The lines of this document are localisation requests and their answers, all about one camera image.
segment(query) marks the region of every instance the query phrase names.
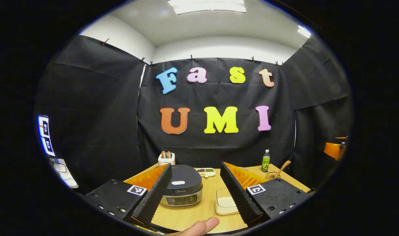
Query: foam letter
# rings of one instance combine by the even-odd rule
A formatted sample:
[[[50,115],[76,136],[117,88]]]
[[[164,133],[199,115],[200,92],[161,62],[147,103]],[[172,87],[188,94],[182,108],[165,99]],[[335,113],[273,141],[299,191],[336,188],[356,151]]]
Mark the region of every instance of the foam letter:
[[[267,87],[273,87],[275,85],[274,82],[271,81],[270,76],[272,76],[272,73],[269,72],[267,69],[263,69],[259,72],[259,75],[262,75],[262,80],[264,81],[264,84]]]
[[[176,76],[174,76],[174,73],[177,72],[177,69],[175,67],[172,67],[168,70],[166,70],[163,73],[160,73],[156,76],[156,79],[159,79],[160,82],[162,83],[163,86],[163,94],[166,94],[176,88],[176,85],[173,85],[171,82],[176,82]]]
[[[162,108],[160,113],[162,114],[162,130],[169,134],[180,134],[186,130],[188,126],[188,112],[189,108],[179,108],[177,111],[180,113],[180,124],[178,127],[172,126],[172,108]]]
[[[242,84],[246,81],[246,76],[244,75],[245,70],[241,67],[232,67],[230,69],[230,80],[235,84]]]
[[[198,82],[200,84],[207,82],[207,71],[202,67],[194,67],[189,70],[190,74],[186,76],[189,82]]]
[[[257,106],[256,111],[259,113],[259,131],[268,131],[271,129],[268,121],[268,106]]]
[[[224,132],[237,133],[239,131],[236,126],[237,107],[227,107],[223,116],[220,115],[215,107],[206,107],[204,111],[207,113],[207,128],[204,130],[205,133],[215,133],[214,124],[219,133],[223,131],[225,124],[227,125]]]

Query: white ceiling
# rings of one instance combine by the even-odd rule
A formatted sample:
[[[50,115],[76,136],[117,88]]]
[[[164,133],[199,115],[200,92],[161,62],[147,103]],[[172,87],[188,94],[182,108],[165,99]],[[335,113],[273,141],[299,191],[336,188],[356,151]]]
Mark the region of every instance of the white ceiling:
[[[177,15],[167,0],[134,0],[111,12],[154,46],[204,36],[244,36],[299,48],[307,38],[285,12],[263,0],[244,0],[246,13],[203,11]]]

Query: wooden spoon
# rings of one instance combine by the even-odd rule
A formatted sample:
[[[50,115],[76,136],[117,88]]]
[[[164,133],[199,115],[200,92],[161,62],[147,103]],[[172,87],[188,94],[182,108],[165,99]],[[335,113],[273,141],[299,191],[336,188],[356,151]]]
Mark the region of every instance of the wooden spoon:
[[[282,165],[281,169],[279,169],[279,171],[277,172],[277,174],[276,174],[276,175],[271,175],[271,176],[269,176],[269,178],[270,178],[270,179],[277,178],[277,177],[279,176],[279,174],[282,172],[282,170],[283,170],[285,167],[287,167],[290,163],[291,163],[291,161],[289,161],[289,160],[286,161],[286,162]]]

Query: rice cooker lid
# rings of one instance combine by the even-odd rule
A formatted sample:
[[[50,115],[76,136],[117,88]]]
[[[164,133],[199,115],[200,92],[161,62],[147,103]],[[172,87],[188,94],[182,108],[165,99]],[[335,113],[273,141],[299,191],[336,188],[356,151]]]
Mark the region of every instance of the rice cooker lid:
[[[172,179],[165,195],[193,194],[202,189],[202,178],[191,166],[172,165]]]

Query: hand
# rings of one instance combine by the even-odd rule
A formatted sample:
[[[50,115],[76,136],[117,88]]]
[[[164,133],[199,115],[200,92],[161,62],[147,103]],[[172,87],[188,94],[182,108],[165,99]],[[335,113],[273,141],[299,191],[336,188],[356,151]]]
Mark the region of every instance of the hand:
[[[196,221],[190,228],[177,233],[168,233],[166,236],[203,236],[215,228],[220,221],[216,217],[210,217],[206,221]]]

